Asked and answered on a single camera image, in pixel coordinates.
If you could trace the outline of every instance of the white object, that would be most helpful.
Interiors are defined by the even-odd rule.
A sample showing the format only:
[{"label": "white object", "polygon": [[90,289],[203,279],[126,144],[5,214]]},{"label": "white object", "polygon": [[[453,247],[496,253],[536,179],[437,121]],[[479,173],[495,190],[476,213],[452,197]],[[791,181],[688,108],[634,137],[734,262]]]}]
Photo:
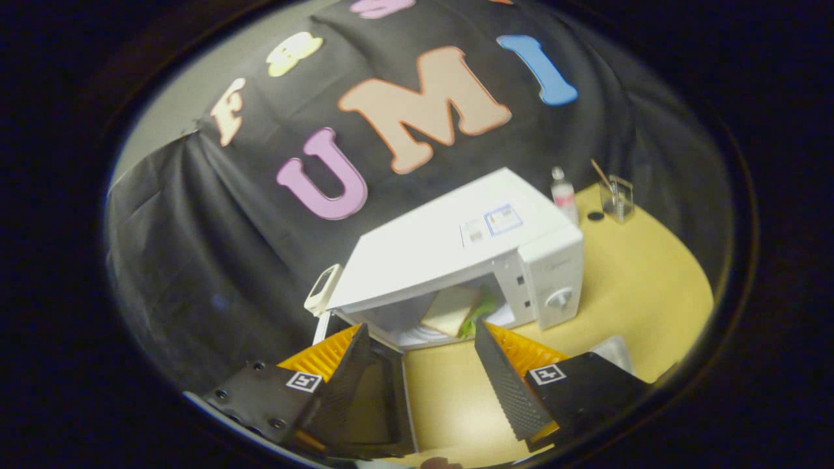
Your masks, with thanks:
[{"label": "white object", "polygon": [[631,356],[628,353],[626,341],[623,340],[622,336],[613,335],[590,349],[590,351],[634,375],[634,367],[631,366]]},{"label": "white object", "polygon": [[487,321],[546,328],[576,316],[583,266],[579,228],[503,168],[361,236],[327,309],[396,350],[443,345],[460,339],[420,324],[437,291],[486,285]]},{"label": "white object", "polygon": [[339,264],[331,265],[322,272],[307,295],[304,308],[313,313],[314,316],[320,317],[327,310],[327,303],[330,300],[330,295],[333,294],[333,289],[336,287],[340,275],[342,275],[342,266]]},{"label": "white object", "polygon": [[478,305],[480,292],[453,285],[438,291],[420,324],[449,337],[457,337],[460,327]]},{"label": "white object", "polygon": [[313,335],[313,345],[327,338],[327,326],[330,324],[330,316],[332,314],[328,311],[319,316],[319,323],[315,327],[315,334]]},{"label": "white object", "polygon": [[553,195],[553,202],[559,207],[568,218],[579,226],[579,212],[576,211],[576,202],[573,184],[565,179],[565,172],[556,166],[550,171],[553,175],[553,184],[550,186],[550,194]]}]

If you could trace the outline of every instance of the sticker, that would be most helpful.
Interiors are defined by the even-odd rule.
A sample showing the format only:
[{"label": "sticker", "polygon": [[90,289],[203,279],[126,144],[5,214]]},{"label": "sticker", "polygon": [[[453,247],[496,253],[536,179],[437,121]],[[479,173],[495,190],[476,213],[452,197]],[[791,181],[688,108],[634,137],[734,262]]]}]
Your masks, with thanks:
[{"label": "sticker", "polygon": [[304,173],[304,163],[292,158],[284,163],[275,180],[297,197],[305,207],[323,219],[345,219],[362,208],[368,199],[368,185],[362,174],[336,146],[336,132],[319,130],[304,144],[304,152],[320,159],[339,178],[344,192],[335,199],[324,195]]},{"label": "sticker", "polygon": [[521,218],[509,204],[489,212],[484,215],[484,219],[493,236],[500,235],[522,225]]},{"label": "sticker", "polygon": [[556,206],[560,209],[564,207],[570,207],[574,203],[574,195],[566,195],[565,197],[554,197],[553,201],[555,202]]},{"label": "sticker", "polygon": [[380,19],[413,7],[415,3],[415,0],[359,0],[350,5],[350,11],[365,19]]},{"label": "sticker", "polygon": [[273,49],[266,58],[269,64],[269,76],[280,77],[292,70],[299,60],[307,58],[321,48],[322,38],[314,38],[312,34],[293,34],[286,38],[277,48]]},{"label": "sticker", "polygon": [[321,376],[299,371],[293,375],[292,379],[287,381],[287,387],[304,392],[313,392],[315,388],[319,387],[319,383],[321,383]]},{"label": "sticker", "polygon": [[458,127],[466,135],[481,135],[510,121],[510,109],[484,88],[455,47],[430,50],[417,58],[420,91],[370,78],[339,100],[339,109],[362,114],[393,154],[391,168],[407,174],[426,164],[434,154],[431,145],[416,142],[413,130],[443,145],[455,142],[450,104],[460,116]]},{"label": "sticker", "polygon": [[576,88],[562,78],[559,70],[541,50],[539,41],[530,36],[501,36],[496,39],[505,49],[515,52],[539,80],[539,98],[550,106],[567,104],[579,97]]},{"label": "sticker", "polygon": [[240,130],[244,118],[234,115],[244,108],[244,99],[239,91],[246,86],[246,78],[238,78],[232,82],[229,89],[223,93],[220,100],[211,109],[211,117],[217,122],[217,129],[220,131],[220,146],[224,147],[232,143],[234,135]]},{"label": "sticker", "polygon": [[550,384],[553,381],[558,381],[567,377],[565,376],[565,373],[562,373],[562,370],[560,370],[556,365],[542,366],[541,368],[530,370],[530,373],[533,375],[535,382],[540,385]]},{"label": "sticker", "polygon": [[464,248],[487,240],[490,236],[490,229],[483,219],[473,219],[460,225],[460,242]]}]

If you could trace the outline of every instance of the microwave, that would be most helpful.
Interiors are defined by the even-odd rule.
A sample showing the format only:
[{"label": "microwave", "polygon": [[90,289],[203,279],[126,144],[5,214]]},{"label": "microwave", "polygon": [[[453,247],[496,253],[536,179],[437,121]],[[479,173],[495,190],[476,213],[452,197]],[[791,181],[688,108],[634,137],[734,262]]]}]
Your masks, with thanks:
[{"label": "microwave", "polygon": [[321,274],[305,302],[369,326],[399,351],[458,342],[421,324],[438,292],[486,288],[497,299],[483,319],[546,329],[576,316],[583,235],[552,200],[507,168],[465,184],[362,235],[347,263]]}]

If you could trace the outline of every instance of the microwave button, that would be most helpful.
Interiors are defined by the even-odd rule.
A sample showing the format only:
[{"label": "microwave button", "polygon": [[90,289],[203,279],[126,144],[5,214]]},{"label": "microwave button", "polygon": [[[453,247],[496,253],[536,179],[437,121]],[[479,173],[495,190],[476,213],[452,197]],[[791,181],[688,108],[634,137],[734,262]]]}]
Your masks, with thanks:
[{"label": "microwave button", "polygon": [[570,297],[572,295],[573,295],[573,289],[572,288],[570,288],[570,287],[563,288],[561,290],[558,290],[558,291],[554,292],[553,295],[551,295],[547,299],[546,304],[550,308],[564,308],[565,305],[568,304],[568,301],[570,301]]}]

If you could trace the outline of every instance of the bottle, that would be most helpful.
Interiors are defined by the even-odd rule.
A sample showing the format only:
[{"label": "bottle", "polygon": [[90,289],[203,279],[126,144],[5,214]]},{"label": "bottle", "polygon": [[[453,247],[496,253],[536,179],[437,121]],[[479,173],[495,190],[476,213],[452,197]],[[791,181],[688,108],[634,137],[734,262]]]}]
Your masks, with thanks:
[{"label": "bottle", "polygon": [[576,211],[574,201],[573,184],[565,179],[565,172],[556,166],[551,171],[553,184],[550,186],[550,193],[553,194],[553,202],[564,212],[570,221],[579,226],[579,213]]}]

